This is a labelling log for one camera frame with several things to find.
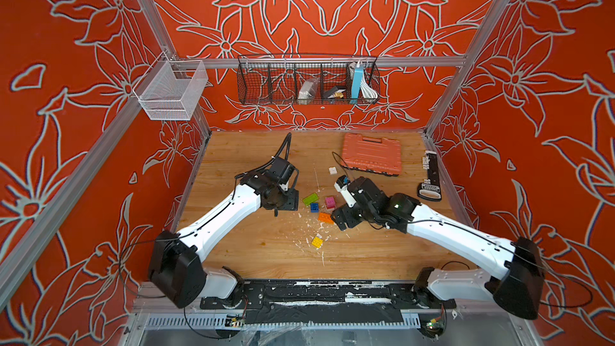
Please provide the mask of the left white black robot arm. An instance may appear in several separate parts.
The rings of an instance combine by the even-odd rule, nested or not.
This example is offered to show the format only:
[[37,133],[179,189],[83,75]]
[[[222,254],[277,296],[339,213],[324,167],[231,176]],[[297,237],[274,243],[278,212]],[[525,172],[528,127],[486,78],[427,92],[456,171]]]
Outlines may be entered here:
[[203,265],[214,247],[242,220],[259,209],[296,211],[299,170],[288,157],[291,134],[267,163],[235,176],[233,191],[193,224],[155,240],[148,278],[174,306],[185,309],[194,301],[217,299],[235,307],[243,299],[245,281],[228,267]]

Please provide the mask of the yellow lego brick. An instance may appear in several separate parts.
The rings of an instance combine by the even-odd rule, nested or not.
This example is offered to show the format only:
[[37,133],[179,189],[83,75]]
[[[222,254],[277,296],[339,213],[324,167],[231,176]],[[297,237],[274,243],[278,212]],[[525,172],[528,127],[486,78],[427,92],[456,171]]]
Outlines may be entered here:
[[316,249],[320,249],[323,246],[323,244],[324,244],[324,240],[321,235],[316,235],[311,242],[311,245]]

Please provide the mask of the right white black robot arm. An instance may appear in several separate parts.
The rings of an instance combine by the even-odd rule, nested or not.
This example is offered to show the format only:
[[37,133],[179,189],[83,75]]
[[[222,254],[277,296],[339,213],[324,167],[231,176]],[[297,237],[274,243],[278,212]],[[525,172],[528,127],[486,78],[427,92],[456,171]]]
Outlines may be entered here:
[[512,241],[481,232],[409,195],[388,196],[365,177],[341,176],[335,189],[345,201],[332,214],[340,230],[366,222],[428,240],[475,264],[469,271],[422,269],[413,291],[424,305],[457,299],[493,301],[509,314],[535,320],[547,304],[542,292],[549,270],[532,240]]

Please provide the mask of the pink lego brick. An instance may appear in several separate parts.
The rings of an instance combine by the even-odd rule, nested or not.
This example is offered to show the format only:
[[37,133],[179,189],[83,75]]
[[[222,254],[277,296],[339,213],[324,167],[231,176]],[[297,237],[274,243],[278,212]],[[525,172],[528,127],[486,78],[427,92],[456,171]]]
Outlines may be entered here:
[[324,201],[327,210],[334,210],[336,208],[336,199],[334,196],[326,196]]

